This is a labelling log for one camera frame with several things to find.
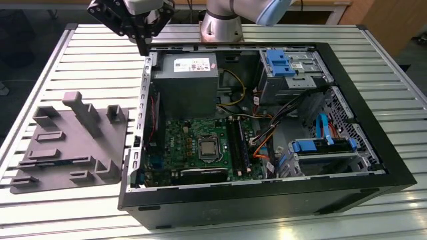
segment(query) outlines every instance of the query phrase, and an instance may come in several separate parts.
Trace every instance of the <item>slatted metal table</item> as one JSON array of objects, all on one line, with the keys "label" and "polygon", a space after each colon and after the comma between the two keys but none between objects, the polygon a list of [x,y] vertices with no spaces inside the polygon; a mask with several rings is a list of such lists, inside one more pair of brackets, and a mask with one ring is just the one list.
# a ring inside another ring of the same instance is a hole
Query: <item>slatted metal table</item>
[{"label": "slatted metal table", "polygon": [[[245,25],[247,42],[324,42],[350,74],[418,185],[340,214],[148,231],[117,210],[120,185],[13,195],[17,164],[36,129],[39,106],[61,104],[80,91],[96,108],[119,104],[137,115],[144,58],[127,38],[103,25],[69,25],[0,149],[0,238],[96,239],[426,239],[427,99],[367,30],[355,26]],[[169,25],[159,43],[200,42],[196,25]],[[128,124],[133,131],[135,122]]]}]

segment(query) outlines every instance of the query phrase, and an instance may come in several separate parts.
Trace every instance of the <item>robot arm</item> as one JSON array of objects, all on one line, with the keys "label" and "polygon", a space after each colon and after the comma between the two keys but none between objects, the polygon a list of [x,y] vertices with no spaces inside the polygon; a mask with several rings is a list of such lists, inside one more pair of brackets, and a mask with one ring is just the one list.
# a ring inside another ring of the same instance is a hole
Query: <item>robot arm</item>
[{"label": "robot arm", "polygon": [[[204,42],[243,40],[240,17],[261,26],[277,24],[296,0],[208,0],[201,25]],[[175,14],[173,0],[93,0],[88,13],[119,35],[136,43],[141,56]]]},{"label": "robot arm", "polygon": [[119,35],[136,43],[141,56],[175,14],[173,0],[93,0],[88,13]]},{"label": "robot arm", "polygon": [[243,40],[240,17],[271,27],[296,0],[208,0],[201,25],[204,42],[233,43]]}]

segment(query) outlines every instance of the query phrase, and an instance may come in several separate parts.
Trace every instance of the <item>metal bracket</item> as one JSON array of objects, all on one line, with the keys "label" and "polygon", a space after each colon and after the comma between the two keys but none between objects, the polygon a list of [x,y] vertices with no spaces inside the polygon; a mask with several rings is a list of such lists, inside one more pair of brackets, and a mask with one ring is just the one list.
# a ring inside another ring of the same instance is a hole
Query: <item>metal bracket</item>
[{"label": "metal bracket", "polygon": [[145,57],[144,68],[141,75],[141,85],[139,90],[139,105],[137,105],[137,119],[136,129],[133,131],[133,145],[129,151],[129,162],[127,172],[127,192],[132,191],[131,184],[137,182],[137,170],[141,167],[141,156],[144,153],[144,128],[145,128],[145,113],[148,109],[148,94],[149,85],[152,81],[152,64],[153,59]]}]

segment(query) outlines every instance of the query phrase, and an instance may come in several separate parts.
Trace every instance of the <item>cpu socket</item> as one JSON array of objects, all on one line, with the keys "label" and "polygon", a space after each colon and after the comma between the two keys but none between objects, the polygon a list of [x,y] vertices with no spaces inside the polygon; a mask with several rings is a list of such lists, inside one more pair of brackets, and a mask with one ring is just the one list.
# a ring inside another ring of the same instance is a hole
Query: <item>cpu socket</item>
[{"label": "cpu socket", "polygon": [[207,164],[220,159],[219,138],[215,135],[203,135],[197,137],[199,159]]}]

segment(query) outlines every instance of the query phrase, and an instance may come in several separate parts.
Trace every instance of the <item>open computer tower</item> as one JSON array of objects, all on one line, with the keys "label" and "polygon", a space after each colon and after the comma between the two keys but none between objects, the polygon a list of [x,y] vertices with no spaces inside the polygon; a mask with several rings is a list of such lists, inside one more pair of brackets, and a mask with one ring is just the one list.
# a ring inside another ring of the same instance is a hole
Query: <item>open computer tower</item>
[{"label": "open computer tower", "polygon": [[155,45],[119,209],[148,229],[344,212],[416,184],[327,43]]}]

